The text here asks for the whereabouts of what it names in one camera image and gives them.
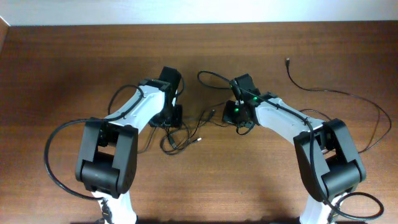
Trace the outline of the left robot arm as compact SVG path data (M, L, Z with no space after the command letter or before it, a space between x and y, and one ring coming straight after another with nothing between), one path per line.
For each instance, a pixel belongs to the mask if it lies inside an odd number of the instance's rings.
M99 198L101 223L136 223L129 189L137 169L138 135L146 125L179 128L176 103L181 73L164 67L158 79L139 82L135 94L105 119L85 123L75 177Z

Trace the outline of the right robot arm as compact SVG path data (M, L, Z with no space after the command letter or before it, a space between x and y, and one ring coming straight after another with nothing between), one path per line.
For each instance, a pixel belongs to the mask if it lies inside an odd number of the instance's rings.
M252 77L229 81L235 100L226 103L223 121L237 128L270 129L294 145L298 168L308 192L299 223L336 223L341 203L356 193L366 170L350 132L340 119L312 118L273 93L261 94Z

